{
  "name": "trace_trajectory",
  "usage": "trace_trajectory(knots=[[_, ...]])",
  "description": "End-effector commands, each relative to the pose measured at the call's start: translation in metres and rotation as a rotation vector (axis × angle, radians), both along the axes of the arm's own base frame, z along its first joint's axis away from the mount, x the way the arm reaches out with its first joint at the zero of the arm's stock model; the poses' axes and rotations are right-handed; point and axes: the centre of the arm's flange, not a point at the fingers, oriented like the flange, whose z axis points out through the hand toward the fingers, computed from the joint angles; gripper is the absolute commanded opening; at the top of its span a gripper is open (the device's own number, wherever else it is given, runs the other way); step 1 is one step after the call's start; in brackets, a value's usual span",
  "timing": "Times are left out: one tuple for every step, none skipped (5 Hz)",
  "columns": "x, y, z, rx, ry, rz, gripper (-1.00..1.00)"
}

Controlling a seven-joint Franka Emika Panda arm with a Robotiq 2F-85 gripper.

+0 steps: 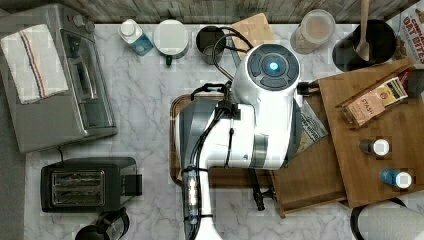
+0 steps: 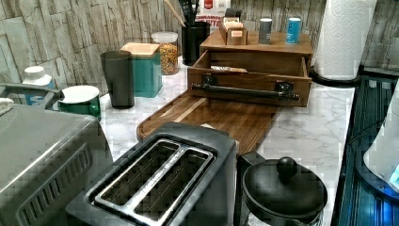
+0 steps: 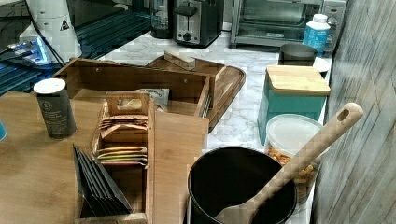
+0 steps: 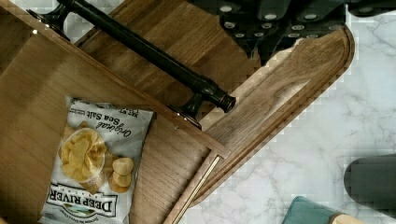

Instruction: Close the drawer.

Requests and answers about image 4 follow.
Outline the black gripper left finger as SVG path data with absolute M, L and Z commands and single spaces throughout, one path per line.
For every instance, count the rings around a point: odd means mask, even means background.
M 219 17 L 221 28 L 251 59 L 258 52 L 261 65 L 298 37 L 289 37 L 291 0 L 190 0 Z

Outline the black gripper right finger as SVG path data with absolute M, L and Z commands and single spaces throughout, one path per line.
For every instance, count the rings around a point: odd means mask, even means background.
M 318 38 L 342 29 L 346 11 L 367 18 L 395 10 L 395 0 L 275 0 L 274 40 Z

